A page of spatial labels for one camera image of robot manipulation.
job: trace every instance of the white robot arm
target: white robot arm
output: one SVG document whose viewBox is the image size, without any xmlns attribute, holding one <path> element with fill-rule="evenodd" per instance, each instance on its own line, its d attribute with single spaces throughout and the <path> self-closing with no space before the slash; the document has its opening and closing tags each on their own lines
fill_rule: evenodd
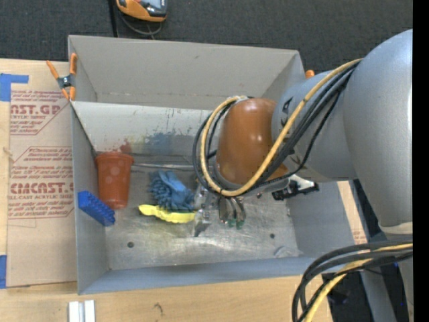
<svg viewBox="0 0 429 322">
<path fill-rule="evenodd" d="M 412 30 L 398 34 L 362 60 L 294 85 L 278 102 L 225 102 L 217 109 L 227 114 L 215 180 L 204 156 L 200 162 L 205 185 L 240 197 L 278 190 L 295 173 L 312 182 L 359 179 L 386 237 L 412 242 L 412 39 Z M 413 311 L 412 258 L 400 270 Z"/>
</svg>

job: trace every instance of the bin floor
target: bin floor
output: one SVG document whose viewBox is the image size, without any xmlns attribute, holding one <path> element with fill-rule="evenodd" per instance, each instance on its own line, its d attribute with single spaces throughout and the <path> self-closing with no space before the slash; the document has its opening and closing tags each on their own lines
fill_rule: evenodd
<svg viewBox="0 0 429 322">
<path fill-rule="evenodd" d="M 186 182 L 191 174 L 177 175 Z M 116 223 L 106 228 L 112 270 L 300 255 L 286 203 L 270 194 L 244 200 L 247 218 L 242 229 L 221 223 L 219 214 L 212 211 L 212 224 L 193 237 L 193 222 L 173 224 L 140 214 L 138 205 L 154 203 L 148 184 L 149 171 L 131 173 L 129 204 L 116 212 Z"/>
</svg>

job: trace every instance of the blue bristles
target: blue bristles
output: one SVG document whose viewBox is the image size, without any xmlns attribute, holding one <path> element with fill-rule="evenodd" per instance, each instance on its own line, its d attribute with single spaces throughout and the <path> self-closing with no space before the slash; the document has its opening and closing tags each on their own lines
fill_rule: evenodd
<svg viewBox="0 0 429 322">
<path fill-rule="evenodd" d="M 186 188 L 172 171 L 159 170 L 150 174 L 149 191 L 157 204 L 169 211 L 193 211 L 193 192 Z"/>
</svg>

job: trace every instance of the orange plastic cup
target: orange plastic cup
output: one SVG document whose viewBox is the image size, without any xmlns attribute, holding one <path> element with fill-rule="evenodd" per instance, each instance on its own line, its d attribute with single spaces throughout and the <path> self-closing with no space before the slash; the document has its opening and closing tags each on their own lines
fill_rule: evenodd
<svg viewBox="0 0 429 322">
<path fill-rule="evenodd" d="M 128 204 L 133 162 L 133 156 L 120 152 L 105 152 L 95 158 L 99 176 L 99 199 L 112 209 L 124 209 Z"/>
</svg>

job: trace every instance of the orange clip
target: orange clip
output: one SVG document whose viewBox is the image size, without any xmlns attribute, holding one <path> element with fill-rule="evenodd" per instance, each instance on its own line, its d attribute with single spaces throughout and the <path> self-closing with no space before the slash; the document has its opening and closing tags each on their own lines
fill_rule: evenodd
<svg viewBox="0 0 429 322">
<path fill-rule="evenodd" d="M 306 71 L 306 78 L 312 78 L 314 76 L 314 70 L 309 69 Z"/>
<path fill-rule="evenodd" d="M 75 53 L 72 53 L 70 56 L 70 74 L 68 76 L 60 77 L 58 75 L 58 72 L 56 71 L 54 65 L 47 60 L 46 64 L 48 65 L 52 76 L 58 81 L 58 84 L 60 85 L 62 94 L 66 97 L 67 100 L 74 100 L 76 97 L 76 89 L 73 86 L 72 79 L 74 76 L 76 76 L 77 73 L 77 60 L 78 56 Z M 66 87 L 70 87 L 69 93 L 66 90 Z"/>
</svg>

